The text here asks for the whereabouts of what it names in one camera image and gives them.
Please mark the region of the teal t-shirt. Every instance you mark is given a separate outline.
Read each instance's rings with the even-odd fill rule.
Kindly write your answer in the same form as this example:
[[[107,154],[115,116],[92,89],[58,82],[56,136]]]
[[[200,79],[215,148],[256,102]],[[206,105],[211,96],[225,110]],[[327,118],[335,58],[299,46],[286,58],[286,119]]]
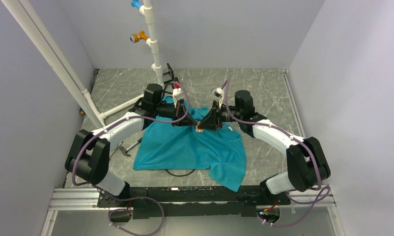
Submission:
[[[196,132],[192,126],[157,122],[143,133],[133,169],[208,169],[216,183],[237,192],[246,173],[247,157],[239,132],[230,125],[218,131]]]

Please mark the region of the black square frame holder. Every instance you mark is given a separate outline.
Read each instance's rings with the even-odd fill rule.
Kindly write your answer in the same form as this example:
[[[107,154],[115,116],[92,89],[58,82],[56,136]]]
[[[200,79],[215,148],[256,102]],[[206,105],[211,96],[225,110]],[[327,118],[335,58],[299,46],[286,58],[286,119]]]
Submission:
[[[174,78],[175,78],[175,76],[174,76],[173,68],[171,67],[171,65],[169,63],[167,63],[167,71],[163,72],[163,83],[167,84],[169,82],[173,82]]]

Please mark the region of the orange brooch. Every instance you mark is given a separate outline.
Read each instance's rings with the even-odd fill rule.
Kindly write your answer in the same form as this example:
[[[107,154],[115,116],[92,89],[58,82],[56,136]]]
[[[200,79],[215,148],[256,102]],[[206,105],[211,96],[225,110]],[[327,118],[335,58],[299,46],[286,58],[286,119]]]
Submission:
[[[197,122],[197,124],[196,124],[196,132],[197,133],[201,133],[201,132],[203,132],[204,131],[204,129],[201,129],[200,128],[200,122]]]

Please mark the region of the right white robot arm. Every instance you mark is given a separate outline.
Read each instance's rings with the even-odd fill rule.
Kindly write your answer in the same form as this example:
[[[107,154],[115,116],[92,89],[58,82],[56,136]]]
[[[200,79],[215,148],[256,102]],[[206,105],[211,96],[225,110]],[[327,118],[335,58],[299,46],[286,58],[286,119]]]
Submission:
[[[256,112],[251,93],[239,90],[234,105],[225,103],[225,91],[213,91],[213,101],[208,114],[198,122],[198,130],[217,131],[226,122],[237,122],[240,129],[252,138],[264,141],[285,155],[287,171],[261,182],[259,197],[265,204],[273,203],[280,193],[320,188],[323,180],[331,175],[319,140],[303,138],[283,130],[266,116]]]

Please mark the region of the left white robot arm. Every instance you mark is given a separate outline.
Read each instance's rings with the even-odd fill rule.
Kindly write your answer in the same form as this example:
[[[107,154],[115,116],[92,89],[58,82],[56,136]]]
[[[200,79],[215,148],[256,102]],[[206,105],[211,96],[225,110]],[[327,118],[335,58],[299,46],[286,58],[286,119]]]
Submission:
[[[130,185],[109,169],[110,153],[129,136],[143,131],[153,122],[179,125],[189,117],[187,91],[179,82],[174,84],[174,103],[163,101],[161,85],[148,84],[143,97],[123,117],[102,128],[82,129],[76,134],[64,165],[71,173],[74,186],[91,184],[111,196],[111,201],[119,207],[129,202]]]

